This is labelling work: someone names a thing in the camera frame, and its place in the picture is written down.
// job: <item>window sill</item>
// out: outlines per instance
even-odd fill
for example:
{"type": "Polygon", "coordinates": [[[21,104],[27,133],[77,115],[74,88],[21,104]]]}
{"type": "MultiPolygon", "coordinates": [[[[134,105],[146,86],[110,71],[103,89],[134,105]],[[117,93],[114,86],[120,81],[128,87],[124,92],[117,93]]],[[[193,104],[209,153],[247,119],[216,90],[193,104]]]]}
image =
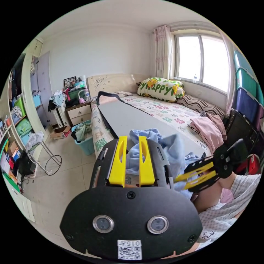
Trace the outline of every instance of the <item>window sill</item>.
{"type": "Polygon", "coordinates": [[[213,87],[211,85],[208,85],[208,84],[205,84],[205,83],[202,83],[202,82],[199,82],[199,81],[196,81],[195,83],[193,82],[193,80],[190,80],[190,79],[185,79],[185,78],[177,78],[177,77],[173,77],[171,78],[171,80],[175,81],[175,80],[178,80],[178,81],[184,81],[184,82],[187,82],[187,83],[193,83],[193,84],[197,84],[197,85],[201,85],[203,87],[206,87],[208,89],[211,89],[211,90],[214,90],[220,94],[223,94],[223,95],[227,95],[227,92],[225,91],[222,91],[220,90],[219,88],[216,88],[216,87],[213,87]]]}

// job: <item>window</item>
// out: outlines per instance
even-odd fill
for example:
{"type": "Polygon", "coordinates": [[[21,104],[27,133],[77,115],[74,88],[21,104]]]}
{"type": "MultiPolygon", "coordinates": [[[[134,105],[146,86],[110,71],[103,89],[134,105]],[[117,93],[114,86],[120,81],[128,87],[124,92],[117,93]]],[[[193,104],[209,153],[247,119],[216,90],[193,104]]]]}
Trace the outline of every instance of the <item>window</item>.
{"type": "Polygon", "coordinates": [[[176,77],[227,92],[229,63],[224,42],[207,35],[176,36],[176,77]]]}

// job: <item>printed bedsheet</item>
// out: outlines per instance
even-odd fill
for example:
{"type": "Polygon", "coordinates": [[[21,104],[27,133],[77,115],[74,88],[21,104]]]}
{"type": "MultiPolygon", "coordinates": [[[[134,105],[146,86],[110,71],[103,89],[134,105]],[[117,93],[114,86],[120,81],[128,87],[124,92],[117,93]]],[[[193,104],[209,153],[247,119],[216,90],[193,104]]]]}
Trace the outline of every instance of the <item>printed bedsheet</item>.
{"type": "MultiPolygon", "coordinates": [[[[183,133],[190,140],[202,147],[207,156],[211,155],[207,144],[203,141],[201,136],[197,135],[187,126],[187,124],[190,123],[190,118],[198,117],[200,113],[176,103],[163,102],[138,95],[127,96],[121,100],[167,123],[179,133],[183,133]]],[[[113,136],[110,130],[105,127],[96,104],[92,105],[92,134],[95,155],[98,157],[103,146],[110,142],[113,136]]]]}

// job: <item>curtain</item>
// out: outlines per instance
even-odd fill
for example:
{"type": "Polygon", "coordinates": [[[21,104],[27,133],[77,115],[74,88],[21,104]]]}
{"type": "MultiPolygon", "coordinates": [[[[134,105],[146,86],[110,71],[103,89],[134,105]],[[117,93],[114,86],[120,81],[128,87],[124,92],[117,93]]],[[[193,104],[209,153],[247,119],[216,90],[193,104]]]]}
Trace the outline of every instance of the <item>curtain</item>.
{"type": "Polygon", "coordinates": [[[172,39],[171,31],[167,26],[160,26],[154,30],[155,39],[155,76],[170,78],[172,39]]]}
{"type": "Polygon", "coordinates": [[[232,40],[221,30],[220,34],[225,43],[225,47],[227,50],[228,63],[229,63],[229,83],[227,89],[227,98],[226,98],[226,108],[225,108],[225,117],[228,118],[230,115],[230,111],[232,108],[232,104],[234,101],[234,97],[236,94],[236,77],[235,77],[235,64],[234,64],[234,47],[232,44],[232,40]]]}

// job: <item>picture frame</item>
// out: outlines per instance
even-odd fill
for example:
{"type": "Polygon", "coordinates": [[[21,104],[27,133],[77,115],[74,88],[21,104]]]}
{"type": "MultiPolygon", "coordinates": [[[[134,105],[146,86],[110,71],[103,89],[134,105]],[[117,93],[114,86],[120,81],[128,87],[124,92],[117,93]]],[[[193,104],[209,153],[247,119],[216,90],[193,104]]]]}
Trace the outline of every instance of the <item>picture frame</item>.
{"type": "Polygon", "coordinates": [[[63,80],[64,83],[64,89],[72,88],[74,84],[77,82],[76,76],[67,78],[63,80]]]}

